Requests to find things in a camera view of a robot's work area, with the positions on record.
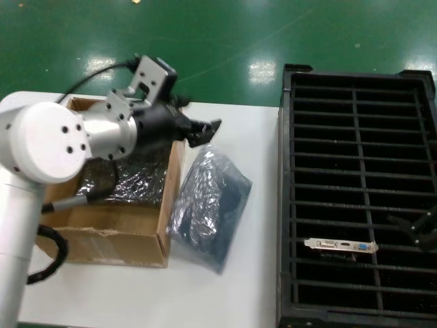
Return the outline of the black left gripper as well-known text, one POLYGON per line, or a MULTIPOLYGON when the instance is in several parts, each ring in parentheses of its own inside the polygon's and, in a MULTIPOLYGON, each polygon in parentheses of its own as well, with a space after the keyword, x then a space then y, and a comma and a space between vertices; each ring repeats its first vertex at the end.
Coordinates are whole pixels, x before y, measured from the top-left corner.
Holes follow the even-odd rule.
POLYGON ((136 109, 133 119, 137 127, 135 148, 154 149, 174 141, 188 142, 190 148, 210 143, 222 119, 211 122, 190 120, 179 109, 191 98, 172 94, 170 103, 158 102, 147 109, 136 109))

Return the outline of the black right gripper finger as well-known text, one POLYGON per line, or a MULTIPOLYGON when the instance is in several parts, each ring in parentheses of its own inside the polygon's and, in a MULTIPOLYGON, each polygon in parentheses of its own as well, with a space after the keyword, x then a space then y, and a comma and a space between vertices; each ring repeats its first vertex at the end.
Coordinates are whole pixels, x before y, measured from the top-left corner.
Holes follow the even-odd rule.
POLYGON ((415 222, 389 215, 387 219, 406 233, 422 251, 436 251, 436 209, 431 208, 415 222))

